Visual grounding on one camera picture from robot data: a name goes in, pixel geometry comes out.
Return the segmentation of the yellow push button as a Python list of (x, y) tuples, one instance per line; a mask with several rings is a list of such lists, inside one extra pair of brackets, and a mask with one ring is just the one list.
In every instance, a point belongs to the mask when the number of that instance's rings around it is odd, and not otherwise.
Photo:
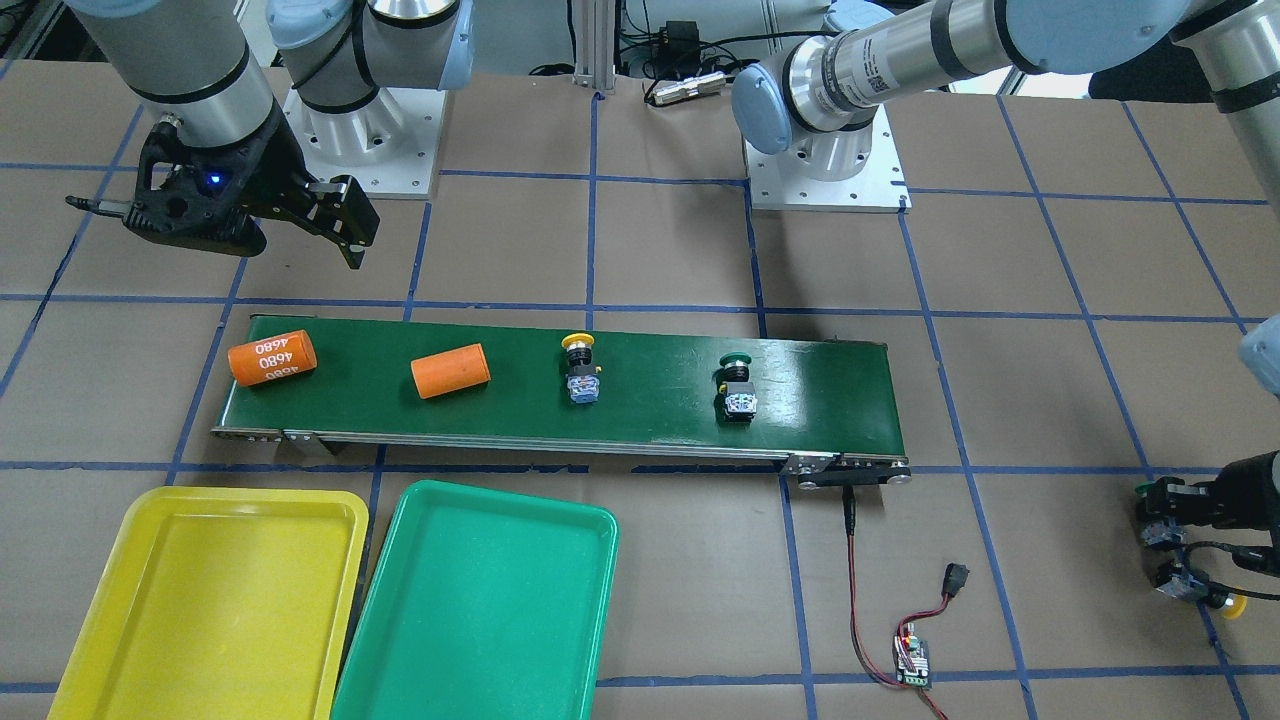
[(600, 396), (600, 368), (594, 363), (595, 338), (586, 332), (567, 334), (562, 341), (566, 373), (564, 388), (571, 404), (594, 404)]
[(1202, 603), (1229, 620), (1239, 618), (1247, 610), (1244, 596), (1212, 587), (1204, 571), (1178, 560), (1160, 564), (1149, 583), (1160, 593), (1188, 603)]

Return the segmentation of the green push button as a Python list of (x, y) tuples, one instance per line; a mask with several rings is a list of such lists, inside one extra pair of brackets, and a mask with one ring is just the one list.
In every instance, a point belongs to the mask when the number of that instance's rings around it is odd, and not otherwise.
[(724, 421), (750, 423), (756, 415), (756, 389), (750, 375), (753, 359), (745, 352), (730, 352), (719, 359), (717, 392)]
[(1175, 519), (1147, 507), (1147, 495), (1153, 486), (1153, 482), (1148, 482), (1135, 488), (1138, 497), (1134, 509), (1137, 539), (1144, 550), (1171, 552), (1184, 546), (1187, 533)]

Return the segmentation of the orange cylinder marked 4680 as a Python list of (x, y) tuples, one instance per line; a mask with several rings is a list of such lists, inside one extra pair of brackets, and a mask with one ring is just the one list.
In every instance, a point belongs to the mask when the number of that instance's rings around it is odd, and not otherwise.
[(317, 355), (306, 331), (291, 331), (237, 345), (227, 351), (237, 384), (260, 386), (317, 368)]

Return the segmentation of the plain orange cylinder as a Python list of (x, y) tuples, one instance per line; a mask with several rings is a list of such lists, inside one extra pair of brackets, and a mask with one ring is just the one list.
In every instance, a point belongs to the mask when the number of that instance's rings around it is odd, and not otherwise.
[(410, 374), (421, 400), (484, 386), (492, 379), (480, 343), (416, 357), (410, 361)]

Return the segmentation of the yellow plastic tray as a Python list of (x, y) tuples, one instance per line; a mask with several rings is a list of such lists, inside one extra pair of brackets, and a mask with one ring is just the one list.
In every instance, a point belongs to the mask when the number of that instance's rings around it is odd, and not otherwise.
[(346, 491), (143, 493), (50, 717), (329, 717), (367, 528)]

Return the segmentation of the green plastic tray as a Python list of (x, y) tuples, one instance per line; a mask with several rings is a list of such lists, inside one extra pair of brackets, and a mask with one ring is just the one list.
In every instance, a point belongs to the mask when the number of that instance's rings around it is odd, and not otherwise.
[(603, 507), (413, 483), (332, 716), (590, 717), (618, 546)]

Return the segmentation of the green conveyor belt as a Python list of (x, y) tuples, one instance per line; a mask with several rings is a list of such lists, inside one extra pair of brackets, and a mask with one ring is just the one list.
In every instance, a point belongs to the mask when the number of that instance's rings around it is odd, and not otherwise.
[[(247, 342), (306, 331), (317, 368), (233, 384), (215, 436), (774, 461), (804, 486), (911, 477), (887, 348), (876, 342), (598, 332), (594, 404), (571, 404), (552, 329), (260, 314)], [(480, 343), (492, 379), (421, 400), (410, 361)], [(751, 356), (756, 415), (724, 421), (716, 373)]]

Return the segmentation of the aluminium frame post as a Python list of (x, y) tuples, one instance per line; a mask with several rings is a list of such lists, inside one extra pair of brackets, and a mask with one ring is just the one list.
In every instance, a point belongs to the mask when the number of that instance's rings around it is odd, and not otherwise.
[(614, 94), (620, 14), (618, 1), (570, 1), (572, 81), (603, 97)]

